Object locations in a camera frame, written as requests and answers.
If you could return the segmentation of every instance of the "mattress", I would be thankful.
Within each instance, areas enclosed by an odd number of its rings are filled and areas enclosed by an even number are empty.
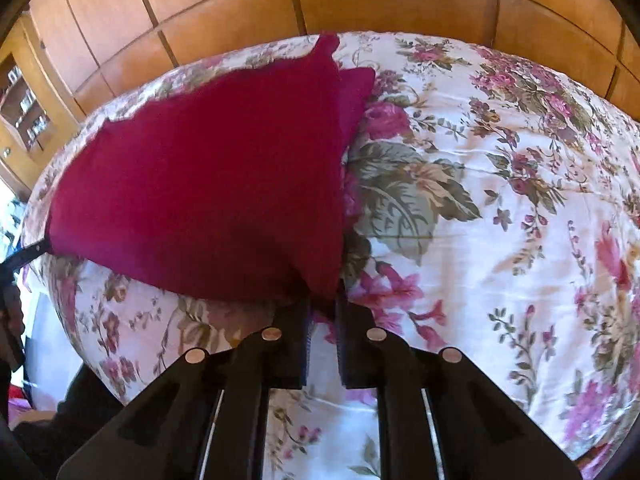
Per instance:
[[[204,59],[96,110],[36,184],[25,243],[104,120],[315,40]],[[416,348],[460,348],[593,478],[640,410],[638,125],[561,73],[461,41],[352,32],[334,58],[377,74],[344,159],[350,300]],[[79,258],[33,269],[123,403],[187,349],[238,345],[276,307],[188,298]],[[340,385],[333,327],[317,315],[308,386],[271,395],[264,477],[380,476],[375,405]]]

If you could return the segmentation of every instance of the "round metal rivet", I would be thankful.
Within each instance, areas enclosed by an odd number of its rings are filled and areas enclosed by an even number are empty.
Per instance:
[[[262,339],[264,339],[265,341],[277,341],[281,337],[282,337],[282,330],[274,326],[265,328],[262,331]]]
[[[187,361],[190,365],[196,365],[204,361],[204,358],[207,356],[207,353],[202,348],[192,348],[189,350],[184,356],[184,360]]]
[[[459,363],[460,361],[462,361],[462,353],[457,348],[445,348],[442,351],[442,358],[447,363]]]
[[[367,330],[367,339],[369,341],[384,341],[386,339],[386,331],[379,327],[369,328]]]

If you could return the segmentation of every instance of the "folded red garment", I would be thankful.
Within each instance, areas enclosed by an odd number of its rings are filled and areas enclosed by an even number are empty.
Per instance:
[[[197,298],[331,297],[340,158],[374,80],[372,69],[339,72],[337,45],[323,36],[305,57],[105,122],[56,190],[54,253]]]

